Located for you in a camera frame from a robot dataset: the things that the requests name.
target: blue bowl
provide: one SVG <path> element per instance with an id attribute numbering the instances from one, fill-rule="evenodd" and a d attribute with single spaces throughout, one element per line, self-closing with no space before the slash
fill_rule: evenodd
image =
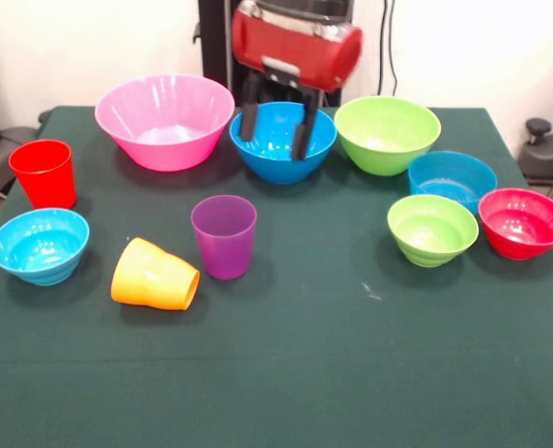
<path id="1" fill-rule="evenodd" d="M 34 285 L 56 285 L 77 268 L 89 238 L 88 223 L 71 210 L 27 212 L 0 228 L 0 267 Z"/>
<path id="2" fill-rule="evenodd" d="M 239 138 L 241 114 L 231 123 L 229 133 L 246 165 L 266 182 L 294 184 L 308 177 L 328 156 L 334 140 L 334 121 L 321 110 L 304 161 L 291 160 L 291 142 L 302 121 L 304 107 L 297 103 L 265 103 L 258 106 L 256 133 L 251 142 Z"/>
<path id="3" fill-rule="evenodd" d="M 436 194 L 478 214 L 482 197 L 497 188 L 497 176 L 479 159 L 453 151 L 419 156 L 407 170 L 411 194 Z"/>

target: cup rim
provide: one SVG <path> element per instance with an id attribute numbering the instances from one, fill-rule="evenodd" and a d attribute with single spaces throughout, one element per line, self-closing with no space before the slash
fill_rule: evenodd
<path id="1" fill-rule="evenodd" d="M 68 153 L 66 159 L 61 161 L 61 163 L 57 164 L 56 166 L 53 166 L 52 168 L 49 168 L 48 170 L 25 171 L 25 170 L 20 170 L 16 166 L 13 165 L 13 156 L 15 156 L 20 150 L 25 150 L 26 147 L 29 147 L 29 146 L 32 146 L 32 145 L 37 145 L 37 144 L 40 144 L 40 143 L 61 144 L 61 146 L 66 147 L 66 149 L 69 151 L 69 153 Z M 21 145 L 19 147 L 16 147 L 13 150 L 13 152 L 11 152 L 10 156 L 8 156 L 8 166 L 15 173 L 20 173 L 22 175 L 43 175 L 45 173 L 50 173 L 54 170 L 58 170 L 62 166 L 66 165 L 71 160 L 72 155 L 73 155 L 73 151 L 71 150 L 71 147 L 69 146 L 68 143 L 66 143 L 62 140 L 57 140 L 55 138 L 44 138 L 44 139 L 32 140 L 31 142 L 27 142 L 27 143 L 24 143 L 23 145 Z"/>
<path id="2" fill-rule="evenodd" d="M 195 215 L 196 210 L 198 210 L 198 207 L 200 207 L 201 205 L 203 205 L 204 203 L 207 203 L 209 201 L 216 201 L 217 199 L 224 199 L 224 198 L 235 198 L 238 201 L 247 203 L 251 207 L 251 210 L 253 211 L 253 219 L 251 220 L 249 225 L 247 227 L 245 227 L 243 230 L 241 230 L 237 233 L 232 233 L 230 235 L 215 235 L 213 233 L 208 233 L 207 231 L 203 231 L 202 229 L 200 229 L 195 224 L 195 220 L 194 220 L 194 215 Z M 246 198 L 243 198 L 241 196 L 237 196 L 236 194 L 216 194 L 214 196 L 209 196 L 209 197 L 203 199 L 202 201 L 200 201 L 199 203 L 197 203 L 193 207 L 193 209 L 191 210 L 191 215 L 190 215 L 191 225 L 193 226 L 193 228 L 196 231 L 199 231 L 200 233 L 202 233 L 205 236 L 209 236 L 209 237 L 212 237 L 212 238 L 218 238 L 218 239 L 234 238 L 235 236 L 240 236 L 240 235 L 248 232 L 250 229 L 253 229 L 253 227 L 256 225 L 257 219 L 258 219 L 258 211 L 256 210 L 255 205 L 251 201 L 247 200 Z"/>

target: tipped over cup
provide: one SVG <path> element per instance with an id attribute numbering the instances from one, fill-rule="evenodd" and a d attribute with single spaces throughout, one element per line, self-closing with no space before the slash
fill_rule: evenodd
<path id="1" fill-rule="evenodd" d="M 112 279 L 110 296 L 127 305 L 161 310 L 187 310 L 200 272 L 187 261 L 141 238 L 125 247 Z"/>
<path id="2" fill-rule="evenodd" d="M 233 280 L 249 269 L 256 208 L 239 196 L 204 199 L 191 212 L 191 224 L 206 272 L 218 280 Z"/>

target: bowl rim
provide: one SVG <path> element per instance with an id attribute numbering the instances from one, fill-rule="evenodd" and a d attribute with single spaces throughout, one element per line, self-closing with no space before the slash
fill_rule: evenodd
<path id="1" fill-rule="evenodd" d="M 182 73 L 166 73 L 166 74 L 163 74 L 163 75 L 147 75 L 147 76 L 142 76 L 142 77 L 134 77 L 134 78 L 128 79 L 126 81 L 123 81 L 121 84 L 117 84 L 112 89 L 107 91 L 98 100 L 98 102 L 96 103 L 96 106 L 94 107 L 94 110 L 93 110 L 94 118 L 95 118 L 96 123 L 98 124 L 98 126 L 100 126 L 100 128 L 105 133 L 107 133 L 108 135 L 110 135 L 113 138 L 118 138 L 123 142 L 133 143 L 135 145 L 141 145 L 143 147 L 164 147 L 164 146 L 167 146 L 167 145 L 177 145 L 178 143 L 186 143 L 186 142 L 175 142 L 175 143 L 168 143 L 168 144 L 163 144 L 163 145 L 153 145 L 153 144 L 150 144 L 150 143 L 138 142 L 137 140 L 134 140 L 134 139 L 131 139 L 131 138 L 120 137 L 120 136 L 116 135 L 115 133 L 112 133 L 111 131 L 108 130 L 108 128 L 100 120 L 99 111 L 100 111 L 101 104 L 113 92 L 118 91 L 119 89 L 122 89 L 123 87 L 125 87 L 128 84 L 132 84 L 132 83 L 135 83 L 135 82 L 138 82 L 138 81 L 145 81 L 145 80 L 148 80 L 148 79 L 158 79 L 158 78 L 163 78 L 163 77 L 180 77 L 180 78 L 188 78 L 188 79 L 193 79 L 193 78 L 203 79 L 203 80 L 207 81 L 209 84 L 215 84 L 216 86 L 220 87 L 223 91 L 226 91 L 226 92 L 229 93 L 229 95 L 228 95 L 229 96 L 229 102 L 230 102 L 229 109 L 231 110 L 231 113 L 229 114 L 228 118 L 225 119 L 225 120 L 222 120 L 220 122 L 220 124 L 215 126 L 211 131 L 208 131 L 207 133 L 199 135 L 199 136 L 197 136 L 197 137 L 195 137 L 191 140 L 188 140 L 187 143 L 197 142 L 199 140 L 202 140 L 202 139 L 208 137 L 209 135 L 212 135 L 212 134 L 220 131 L 221 129 L 224 129 L 225 126 L 227 125 L 227 123 L 229 122 L 229 120 L 231 120 L 233 118 L 233 112 L 235 111 L 235 99 L 233 98 L 233 94 L 231 93 L 231 91 L 229 89 L 227 89 L 226 87 L 224 87 L 222 84 L 215 81 L 214 79 L 210 79 L 208 77 L 204 77 L 204 76 L 200 76 L 200 75 L 188 75 L 188 74 L 182 74 Z"/>
<path id="2" fill-rule="evenodd" d="M 293 101 L 273 101 L 273 102 L 270 102 L 270 103 L 262 103 L 261 105 L 258 105 L 258 108 L 270 108 L 270 107 L 274 107 L 276 105 L 287 105 L 287 106 L 295 106 L 296 108 L 299 108 L 299 107 L 303 107 L 304 105 L 302 105 L 301 103 L 294 103 Z M 305 160 L 311 160 L 311 159 L 314 159 L 315 157 L 321 155 L 323 152 L 325 151 L 328 151 L 331 147 L 333 147 L 334 145 L 334 142 L 336 141 L 336 137 L 338 135 L 338 131 L 336 129 L 336 125 L 334 124 L 334 120 L 332 117 L 329 116 L 329 114 L 327 114 L 326 112 L 324 112 L 323 110 L 321 109 L 318 109 L 318 113 L 319 115 L 322 115 L 324 116 L 326 119 L 328 119 L 328 122 L 329 124 L 331 125 L 332 129 L 333 129 L 333 138 L 331 139 L 331 142 L 326 145 L 323 149 L 321 149 L 320 151 L 314 153 L 314 154 L 311 154 L 309 156 L 307 156 L 305 158 Z M 233 132 L 233 126 L 234 126 L 234 123 L 235 123 L 235 120 L 242 114 L 242 112 L 239 112 L 237 115 L 235 115 L 233 117 L 233 120 L 231 121 L 231 124 L 229 125 L 229 136 L 231 137 L 231 141 L 233 142 L 233 144 L 237 147 L 237 149 L 245 152 L 246 154 L 249 154 L 250 156 L 254 157 L 254 158 L 257 158 L 257 159 L 263 159 L 263 160 L 266 160 L 266 161 L 282 161 L 282 160 L 279 160 L 279 159 L 272 159 L 270 157 L 265 157 L 263 156 L 262 154 L 257 154 L 255 152 L 251 152 L 251 151 L 248 151 L 246 148 L 244 147 L 241 147 L 239 146 L 235 140 L 234 140 L 234 132 Z"/>
<path id="3" fill-rule="evenodd" d="M 455 250 L 425 250 L 425 249 L 420 249 L 419 247 L 416 247 L 415 245 L 412 245 L 411 243 L 407 242 L 404 238 L 401 238 L 397 234 L 397 232 L 393 229 L 393 227 L 390 225 L 391 211 L 399 203 L 402 203 L 402 202 L 405 202 L 405 201 L 418 201 L 418 198 L 420 198 L 420 197 L 427 198 L 427 199 L 434 200 L 434 201 L 439 201 L 439 202 L 442 202 L 442 203 L 452 203 L 452 206 L 456 207 L 457 210 L 459 211 L 459 213 L 464 213 L 466 216 L 468 216 L 470 222 L 473 225 L 472 228 L 475 229 L 475 234 L 470 239 L 469 243 L 467 243 L 465 245 L 462 245 L 461 248 L 455 249 Z M 409 196 L 404 196 L 403 198 L 395 201 L 395 203 L 389 208 L 389 212 L 387 213 L 387 224 L 389 226 L 389 230 L 392 233 L 392 235 L 396 239 L 398 239 L 399 241 L 403 242 L 405 245 L 408 245 L 409 247 L 414 247 L 418 250 L 423 250 L 424 252 L 435 254 L 435 255 L 453 256 L 453 255 L 465 252 L 472 245 L 474 245 L 474 243 L 478 239 L 478 236 L 480 235 L 480 226 L 478 225 L 478 221 L 475 218 L 474 214 L 472 212 L 470 212 L 470 210 L 466 206 L 458 203 L 457 201 L 453 201 L 452 199 L 446 198 L 444 196 L 438 196 L 436 194 L 410 194 Z"/>
<path id="4" fill-rule="evenodd" d="M 68 215 L 73 215 L 74 217 L 77 217 L 78 220 L 80 220 L 85 225 L 86 236 L 83 239 L 83 242 L 81 243 L 81 245 L 79 246 L 79 249 L 76 250 L 75 253 L 72 254 L 71 257 L 69 257 L 68 259 L 63 260 L 62 262 L 60 262 L 58 264 L 53 264 L 51 266 L 47 266 L 46 268 L 25 271 L 25 270 L 10 268 L 10 267 L 5 266 L 4 264 L 0 263 L 0 268 L 1 269 L 5 270 L 9 273 L 16 274 L 16 275 L 32 274 L 32 273 L 45 273 L 46 271 L 50 271 L 50 270 L 58 268 L 59 266 L 63 266 L 64 264 L 68 263 L 69 261 L 71 261 L 72 259 L 77 257 L 83 251 L 83 249 L 85 249 L 88 241 L 90 240 L 90 225 L 88 224 L 88 221 L 86 220 L 85 217 L 83 217 L 82 215 L 80 215 L 77 212 L 74 212 L 73 210 L 69 210 L 68 208 L 60 208 L 60 207 L 37 208 L 36 210 L 30 210 L 29 212 L 21 213 L 20 215 L 17 215 L 15 217 L 13 217 L 9 221 L 7 221 L 5 224 L 3 224 L 0 227 L 0 232 L 3 229 L 5 229 L 6 227 L 12 225 L 13 222 L 17 221 L 18 219 L 20 219 L 22 217 L 26 217 L 26 216 L 30 216 L 30 215 L 37 215 L 37 214 L 40 214 L 40 213 L 45 212 L 45 211 L 46 212 L 62 212 L 62 213 L 67 213 Z"/>
<path id="5" fill-rule="evenodd" d="M 480 200 L 482 198 L 484 198 L 484 196 L 486 196 L 486 194 L 490 193 L 491 191 L 496 190 L 497 187 L 499 186 L 499 179 L 498 179 L 496 173 L 494 172 L 494 170 L 490 167 L 490 165 L 483 162 L 478 157 L 472 156 L 470 154 L 465 154 L 465 153 L 459 152 L 459 151 L 452 151 L 452 150 L 449 150 L 449 149 L 429 151 L 426 154 L 422 154 L 420 156 L 417 156 L 415 159 L 413 159 L 411 161 L 411 163 L 409 163 L 409 166 L 407 167 L 407 178 L 409 179 L 410 183 L 413 182 L 414 184 L 416 184 L 419 187 L 418 182 L 416 182 L 414 180 L 414 177 L 412 176 L 412 168 L 413 168 L 414 171 L 416 169 L 415 163 L 417 163 L 418 161 L 423 161 L 425 159 L 428 159 L 432 156 L 435 157 L 437 154 L 460 156 L 464 159 L 475 161 L 479 166 L 484 168 L 486 172 L 488 172 L 488 174 L 490 175 L 490 179 L 492 179 L 493 187 L 487 193 L 485 193 L 484 195 L 482 195 L 478 199 L 473 199 L 473 200 L 470 200 L 470 201 L 456 201 L 456 200 L 453 200 L 453 201 L 456 201 L 457 203 L 470 203 L 470 204 L 479 203 Z"/>
<path id="6" fill-rule="evenodd" d="M 482 199 L 480 200 L 480 203 L 478 204 L 478 216 L 480 217 L 480 220 L 482 221 L 482 225 L 486 228 L 486 230 L 492 232 L 495 236 L 502 238 L 506 241 L 511 241 L 512 243 L 519 243 L 520 245 L 525 245 L 528 247 L 549 247 L 553 246 L 553 240 L 549 241 L 547 243 L 523 243 L 523 242 L 517 242 L 509 240 L 506 236 L 502 235 L 501 233 L 498 233 L 496 229 L 490 226 L 490 224 L 487 222 L 486 219 L 484 219 L 482 215 L 482 205 L 485 203 L 485 200 L 490 197 L 494 196 L 495 194 L 503 193 L 503 192 L 519 192 L 519 193 L 526 193 L 527 195 L 531 195 L 534 197 L 537 197 L 542 200 L 543 203 L 551 204 L 551 207 L 553 207 L 553 200 L 549 198 L 548 196 L 545 196 L 542 193 L 539 193 L 538 191 L 534 191 L 533 189 L 520 189 L 515 187 L 507 187 L 503 189 L 495 189 L 487 194 L 485 194 Z"/>
<path id="7" fill-rule="evenodd" d="M 432 141 L 429 141 L 425 145 L 421 145 L 419 147 L 414 147 L 414 148 L 404 150 L 404 151 L 401 151 L 401 152 L 400 151 L 386 151 L 386 150 L 382 150 L 382 149 L 371 149 L 371 148 L 365 147 L 364 145 L 358 143 L 357 141 L 354 141 L 353 139 L 347 137 L 345 135 L 345 133 L 343 133 L 341 131 L 340 127 L 337 124 L 337 117 L 340 117 L 340 114 L 342 113 L 342 111 L 344 111 L 346 108 L 348 108 L 348 107 L 350 107 L 350 106 L 352 106 L 356 103 L 360 103 L 360 102 L 363 102 L 363 101 L 371 101 L 371 102 L 387 102 L 387 101 L 389 101 L 389 102 L 394 102 L 394 103 L 404 103 L 404 104 L 412 105 L 414 107 L 422 109 L 423 111 L 427 112 L 427 115 L 434 118 L 434 122 L 436 123 L 436 127 L 437 127 L 436 136 L 432 139 Z M 339 132 L 339 134 L 341 134 L 341 136 L 343 138 L 348 140 L 350 143 L 352 143 L 356 147 L 359 147 L 361 149 L 365 149 L 366 151 L 370 151 L 370 152 L 375 152 L 375 153 L 380 153 L 380 154 L 390 154 L 390 155 L 395 155 L 395 154 L 406 155 L 406 154 L 411 154 L 413 152 L 421 151 L 425 147 L 431 147 L 434 144 L 434 142 L 436 142 L 436 140 L 438 140 L 438 138 L 441 136 L 441 132 L 443 130 L 441 120 L 438 118 L 438 116 L 434 112 L 431 111 L 431 109 L 429 107 L 426 107 L 425 105 L 419 105 L 418 103 L 414 103 L 414 102 L 409 101 L 409 100 L 405 100 L 404 98 L 399 98 L 397 96 L 390 96 L 390 95 L 380 95 L 380 96 L 366 95 L 366 96 L 361 96 L 359 98 L 354 98 L 353 100 L 346 102 L 344 105 L 341 105 L 337 109 L 336 113 L 334 114 L 334 124 L 335 124 L 336 130 Z"/>

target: bowl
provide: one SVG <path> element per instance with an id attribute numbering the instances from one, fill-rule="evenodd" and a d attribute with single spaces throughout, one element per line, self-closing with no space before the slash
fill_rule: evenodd
<path id="1" fill-rule="evenodd" d="M 350 101 L 339 108 L 334 122 L 349 157 L 371 175 L 402 173 L 441 133 L 430 109 L 393 97 Z"/>
<path id="2" fill-rule="evenodd" d="M 496 189 L 478 210 L 490 245 L 508 259 L 533 259 L 553 247 L 553 200 L 543 194 Z"/>
<path id="3" fill-rule="evenodd" d="M 497 188 L 497 176 L 483 161 L 453 151 L 419 156 L 407 170 L 412 194 L 435 194 L 460 203 L 474 215 L 485 194 Z"/>
<path id="4" fill-rule="evenodd" d="M 0 228 L 0 267 L 34 285 L 56 285 L 77 268 L 89 237 L 87 221 L 71 210 L 24 213 Z"/>
<path id="5" fill-rule="evenodd" d="M 467 250 L 478 223 L 460 203 L 442 196 L 406 196 L 389 210 L 387 221 L 397 245 L 412 263 L 435 268 Z"/>
<path id="6" fill-rule="evenodd" d="M 94 115 L 135 163 L 180 171 L 210 155 L 233 112 L 233 96 L 218 82 L 162 75 L 115 87 L 98 102 Z"/>
<path id="7" fill-rule="evenodd" d="M 316 115 L 304 161 L 291 160 L 295 128 L 304 117 L 297 103 L 275 102 L 258 106 L 254 139 L 239 138 L 241 114 L 231 123 L 231 139 L 239 155 L 259 178 L 272 184 L 294 184 L 308 177 L 328 156 L 336 140 L 333 120 L 321 110 Z"/>

